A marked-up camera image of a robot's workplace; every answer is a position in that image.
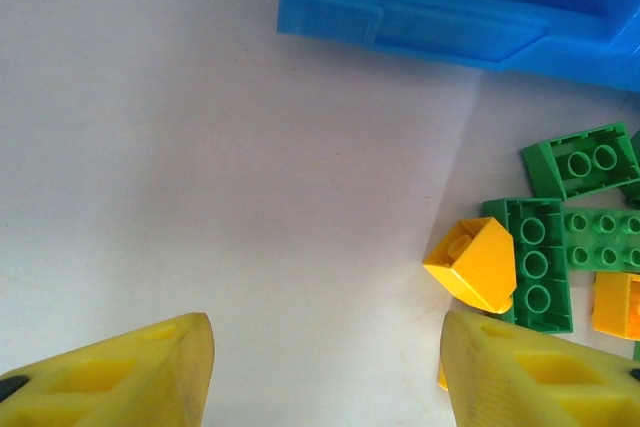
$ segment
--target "white surface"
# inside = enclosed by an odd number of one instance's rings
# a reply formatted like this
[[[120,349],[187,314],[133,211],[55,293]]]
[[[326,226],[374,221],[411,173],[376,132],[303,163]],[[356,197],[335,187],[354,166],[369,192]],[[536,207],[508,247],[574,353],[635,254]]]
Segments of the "white surface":
[[[204,425],[453,425],[432,227],[638,100],[281,38],[276,10],[0,0],[0,371],[205,311]],[[629,355],[574,281],[574,337]]]

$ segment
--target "green 2x4 brick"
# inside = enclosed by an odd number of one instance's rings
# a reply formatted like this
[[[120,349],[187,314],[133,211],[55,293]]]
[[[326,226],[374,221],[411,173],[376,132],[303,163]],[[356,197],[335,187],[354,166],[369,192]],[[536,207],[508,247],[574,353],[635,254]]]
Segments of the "green 2x4 brick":
[[[570,269],[640,272],[640,211],[564,209]]]
[[[540,142],[522,157],[538,197],[567,200],[640,180],[623,123]]]
[[[513,236],[517,287],[513,307],[496,317],[538,332],[573,331],[558,199],[498,199],[482,205]]]

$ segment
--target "yellow lego brick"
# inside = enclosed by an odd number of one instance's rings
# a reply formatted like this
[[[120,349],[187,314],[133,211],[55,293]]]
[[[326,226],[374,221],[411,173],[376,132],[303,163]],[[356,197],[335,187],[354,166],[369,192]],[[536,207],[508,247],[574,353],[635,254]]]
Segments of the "yellow lego brick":
[[[458,427],[640,425],[640,363],[479,314],[440,340]]]
[[[444,369],[442,368],[442,361],[438,365],[438,385],[444,390],[449,390],[447,385],[447,378],[444,376]]]
[[[598,272],[594,290],[594,330],[640,340],[640,275]]]
[[[493,217],[457,222],[423,265],[467,305],[502,314],[513,304],[513,237]]]
[[[197,427],[214,343],[187,314],[8,372],[3,427]]]

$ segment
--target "blue plastic container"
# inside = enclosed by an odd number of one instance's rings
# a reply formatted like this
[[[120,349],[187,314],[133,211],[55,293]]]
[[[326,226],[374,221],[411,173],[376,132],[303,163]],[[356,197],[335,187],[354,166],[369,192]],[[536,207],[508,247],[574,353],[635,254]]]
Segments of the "blue plastic container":
[[[278,31],[640,91],[640,0],[280,0]]]

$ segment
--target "black tip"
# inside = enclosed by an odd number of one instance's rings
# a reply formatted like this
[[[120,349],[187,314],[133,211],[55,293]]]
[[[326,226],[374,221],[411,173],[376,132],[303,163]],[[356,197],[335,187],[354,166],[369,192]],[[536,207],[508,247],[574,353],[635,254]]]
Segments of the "black tip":
[[[11,397],[28,382],[29,377],[26,375],[14,375],[13,377],[0,379],[0,402]]]

